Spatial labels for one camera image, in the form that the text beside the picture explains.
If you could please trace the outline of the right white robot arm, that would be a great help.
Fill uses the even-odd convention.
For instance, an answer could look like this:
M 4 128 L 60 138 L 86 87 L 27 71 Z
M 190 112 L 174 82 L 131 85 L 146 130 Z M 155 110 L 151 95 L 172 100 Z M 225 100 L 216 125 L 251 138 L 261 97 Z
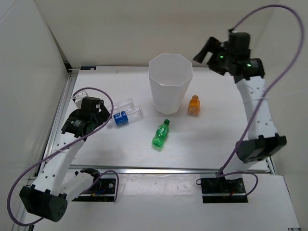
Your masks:
M 194 61 L 202 63 L 210 53 L 209 69 L 217 74 L 229 73 L 243 100 L 247 126 L 225 164 L 219 169 L 216 187 L 228 192 L 233 180 L 240 178 L 251 166 L 274 155 L 287 143 L 278 134 L 265 96 L 265 72 L 259 58 L 251 58 L 250 36 L 231 34 L 225 42 L 210 37 Z

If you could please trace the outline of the orange plastic juice bottle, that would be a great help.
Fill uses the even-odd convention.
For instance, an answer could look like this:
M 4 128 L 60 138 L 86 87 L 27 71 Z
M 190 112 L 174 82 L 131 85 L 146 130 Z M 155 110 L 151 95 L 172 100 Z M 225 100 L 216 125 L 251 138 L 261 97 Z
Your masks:
M 192 96 L 188 105 L 188 114 L 198 116 L 200 112 L 200 100 L 197 95 Z

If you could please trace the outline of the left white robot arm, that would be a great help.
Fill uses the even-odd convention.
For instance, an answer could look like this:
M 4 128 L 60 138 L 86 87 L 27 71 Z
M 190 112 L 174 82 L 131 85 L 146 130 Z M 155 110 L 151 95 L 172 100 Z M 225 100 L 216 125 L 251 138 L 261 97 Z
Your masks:
M 83 193 L 97 193 L 105 189 L 99 179 L 100 172 L 84 168 L 67 183 L 64 177 L 86 135 L 105 124 L 110 117 L 103 105 L 85 106 L 74 110 L 62 127 L 61 149 L 45 165 L 41 174 L 30 187 L 24 186 L 19 196 L 27 212 L 58 222 L 64 215 L 68 203 Z

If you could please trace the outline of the clear bottle with blue label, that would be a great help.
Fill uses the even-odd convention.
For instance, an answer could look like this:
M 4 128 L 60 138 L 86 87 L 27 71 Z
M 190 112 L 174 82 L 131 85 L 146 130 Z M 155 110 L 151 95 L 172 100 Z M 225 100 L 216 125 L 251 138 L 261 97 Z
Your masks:
M 112 118 L 109 120 L 108 128 L 117 128 L 121 126 L 126 126 L 138 122 L 144 118 L 143 110 L 140 105 L 134 106 L 130 109 L 121 109 L 119 112 L 113 114 Z

